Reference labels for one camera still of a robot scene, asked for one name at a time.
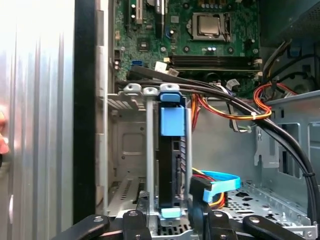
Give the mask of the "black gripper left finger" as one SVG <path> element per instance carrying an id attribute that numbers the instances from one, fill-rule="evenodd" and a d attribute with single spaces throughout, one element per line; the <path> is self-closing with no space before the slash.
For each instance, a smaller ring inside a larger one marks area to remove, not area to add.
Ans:
<path id="1" fill-rule="evenodd" d="M 88 216 L 72 226 L 73 240 L 92 240 L 102 236 L 109 240 L 150 240 L 148 228 L 150 216 L 150 193 L 139 193 L 136 209 L 126 210 L 120 217 Z"/>

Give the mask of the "person's hand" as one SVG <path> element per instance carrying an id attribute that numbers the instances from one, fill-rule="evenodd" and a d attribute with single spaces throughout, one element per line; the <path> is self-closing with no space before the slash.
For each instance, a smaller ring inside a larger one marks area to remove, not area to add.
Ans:
<path id="1" fill-rule="evenodd" d="M 0 154 L 5 155 L 10 151 L 8 139 L 3 136 L 2 131 L 6 125 L 6 118 L 3 112 L 0 112 Z"/>

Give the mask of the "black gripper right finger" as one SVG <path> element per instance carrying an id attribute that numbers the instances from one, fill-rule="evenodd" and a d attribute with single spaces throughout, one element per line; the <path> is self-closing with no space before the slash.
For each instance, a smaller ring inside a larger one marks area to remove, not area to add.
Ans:
<path id="1" fill-rule="evenodd" d="M 237 240 L 236 231 L 229 216 L 219 210 L 212 210 L 203 201 L 202 190 L 191 189 L 192 204 L 189 207 L 190 222 L 193 230 L 201 240 Z M 275 224 L 259 215 L 245 216 L 242 220 L 243 233 L 250 235 L 252 240 L 302 240 L 303 237 Z"/>

